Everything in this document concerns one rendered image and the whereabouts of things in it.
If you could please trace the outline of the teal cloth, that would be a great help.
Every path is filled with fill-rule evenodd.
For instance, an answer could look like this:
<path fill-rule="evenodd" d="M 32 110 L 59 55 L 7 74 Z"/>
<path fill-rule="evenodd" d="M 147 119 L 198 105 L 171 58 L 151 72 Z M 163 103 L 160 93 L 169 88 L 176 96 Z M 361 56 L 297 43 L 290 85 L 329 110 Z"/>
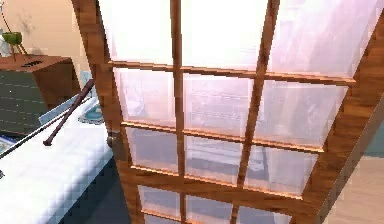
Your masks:
<path fill-rule="evenodd" d="M 104 122 L 104 117 L 102 115 L 101 106 L 99 104 L 94 105 L 83 113 L 78 121 L 81 123 L 100 125 Z"/>

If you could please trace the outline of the dark red baseball bat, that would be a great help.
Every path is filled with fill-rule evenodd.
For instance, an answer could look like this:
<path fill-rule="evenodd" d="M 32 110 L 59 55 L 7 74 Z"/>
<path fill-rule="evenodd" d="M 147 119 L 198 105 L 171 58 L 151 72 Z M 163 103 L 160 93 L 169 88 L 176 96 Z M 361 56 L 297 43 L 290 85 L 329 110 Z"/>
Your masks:
<path fill-rule="evenodd" d="M 82 101 L 85 99 L 85 97 L 89 94 L 91 89 L 94 86 L 94 81 L 92 79 L 89 79 L 84 88 L 81 90 L 81 92 L 76 97 L 75 101 L 70 106 L 69 110 L 64 114 L 64 117 L 60 121 L 60 123 L 57 125 L 57 127 L 54 129 L 54 131 L 50 134 L 50 136 L 43 141 L 44 146 L 51 146 L 52 141 L 57 135 L 57 133 L 60 131 L 60 129 L 63 127 L 65 122 L 68 120 L 68 118 L 71 116 L 71 114 L 76 110 L 76 108 L 82 103 Z"/>

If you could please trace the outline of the brown chest of drawers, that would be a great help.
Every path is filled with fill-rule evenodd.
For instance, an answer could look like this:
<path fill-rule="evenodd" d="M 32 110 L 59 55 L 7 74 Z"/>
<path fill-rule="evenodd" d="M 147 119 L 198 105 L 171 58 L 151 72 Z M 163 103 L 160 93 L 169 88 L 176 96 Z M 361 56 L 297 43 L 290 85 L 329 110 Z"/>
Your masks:
<path fill-rule="evenodd" d="M 43 63 L 21 67 L 35 60 Z M 29 134 L 40 126 L 41 115 L 79 92 L 78 77 L 69 57 L 0 57 L 0 131 Z"/>

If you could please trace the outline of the white bed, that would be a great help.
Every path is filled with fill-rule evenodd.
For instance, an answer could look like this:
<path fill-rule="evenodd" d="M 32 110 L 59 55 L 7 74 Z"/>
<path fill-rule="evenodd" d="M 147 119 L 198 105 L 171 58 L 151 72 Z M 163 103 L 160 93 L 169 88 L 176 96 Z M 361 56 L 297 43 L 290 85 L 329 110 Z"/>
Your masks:
<path fill-rule="evenodd" d="M 112 158 L 106 127 L 87 125 L 74 146 L 0 162 L 0 224 L 60 222 Z"/>

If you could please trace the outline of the wooden glass-paned door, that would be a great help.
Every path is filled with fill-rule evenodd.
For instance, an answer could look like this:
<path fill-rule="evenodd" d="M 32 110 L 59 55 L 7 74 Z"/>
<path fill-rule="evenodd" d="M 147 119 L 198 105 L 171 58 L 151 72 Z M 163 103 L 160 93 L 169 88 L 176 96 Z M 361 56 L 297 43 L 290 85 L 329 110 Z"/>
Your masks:
<path fill-rule="evenodd" d="M 384 0 L 71 0 L 132 224 L 322 224 L 384 121 Z"/>

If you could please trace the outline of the thin black rod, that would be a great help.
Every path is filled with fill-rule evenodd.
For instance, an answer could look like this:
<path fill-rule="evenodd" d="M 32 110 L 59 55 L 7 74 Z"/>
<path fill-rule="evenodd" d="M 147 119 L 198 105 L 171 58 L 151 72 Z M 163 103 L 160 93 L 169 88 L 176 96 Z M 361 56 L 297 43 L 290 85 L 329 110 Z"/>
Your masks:
<path fill-rule="evenodd" d="M 91 130 L 92 127 L 78 121 L 78 117 L 87 109 L 97 102 L 95 98 L 86 97 L 78 108 L 69 116 L 63 124 L 57 136 L 52 140 L 51 146 L 44 146 L 43 141 L 54 131 L 54 129 L 63 121 L 68 110 L 63 111 L 43 126 L 21 139 L 10 148 L 0 153 L 0 162 L 10 160 L 12 157 L 21 158 L 30 153 L 39 153 L 43 150 L 57 150 L 66 147 L 74 146 L 81 142 L 81 138 L 85 136 L 82 130 Z"/>

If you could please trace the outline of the small black flat object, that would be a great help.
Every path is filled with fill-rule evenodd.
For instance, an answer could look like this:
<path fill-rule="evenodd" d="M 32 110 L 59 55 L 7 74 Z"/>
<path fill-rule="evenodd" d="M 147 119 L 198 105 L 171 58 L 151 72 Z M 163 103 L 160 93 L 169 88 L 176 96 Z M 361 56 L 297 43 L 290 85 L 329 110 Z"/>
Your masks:
<path fill-rule="evenodd" d="M 35 61 L 31 61 L 31 62 L 25 63 L 21 67 L 29 68 L 29 67 L 33 67 L 33 66 L 36 66 L 38 64 L 41 64 L 41 63 L 43 63 L 43 61 L 35 60 Z"/>

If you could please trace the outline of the green plant pot on stand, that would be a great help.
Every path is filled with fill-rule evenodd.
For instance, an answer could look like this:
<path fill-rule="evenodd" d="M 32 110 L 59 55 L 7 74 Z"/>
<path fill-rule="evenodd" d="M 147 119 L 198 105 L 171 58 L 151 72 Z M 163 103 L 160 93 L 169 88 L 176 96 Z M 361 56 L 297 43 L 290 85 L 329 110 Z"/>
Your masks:
<path fill-rule="evenodd" d="M 10 50 L 11 50 L 10 56 L 13 58 L 13 60 L 16 60 L 16 51 L 18 51 L 19 54 L 21 55 L 21 58 L 23 60 L 26 60 L 28 53 L 26 52 L 24 46 L 22 45 L 22 40 L 23 40 L 22 33 L 12 31 L 10 29 L 7 19 L 5 18 L 5 15 L 3 13 L 3 3 L 0 4 L 0 16 L 6 27 L 6 29 L 0 28 L 0 35 L 4 38 L 4 40 L 10 46 Z"/>

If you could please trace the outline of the white round object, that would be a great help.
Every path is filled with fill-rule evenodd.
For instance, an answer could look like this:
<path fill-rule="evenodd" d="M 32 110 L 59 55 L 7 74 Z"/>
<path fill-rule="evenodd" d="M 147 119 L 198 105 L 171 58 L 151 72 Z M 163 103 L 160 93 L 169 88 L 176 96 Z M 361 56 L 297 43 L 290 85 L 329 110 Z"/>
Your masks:
<path fill-rule="evenodd" d="M 11 55 L 11 50 L 10 50 L 9 44 L 0 35 L 0 56 L 9 57 L 10 55 Z"/>

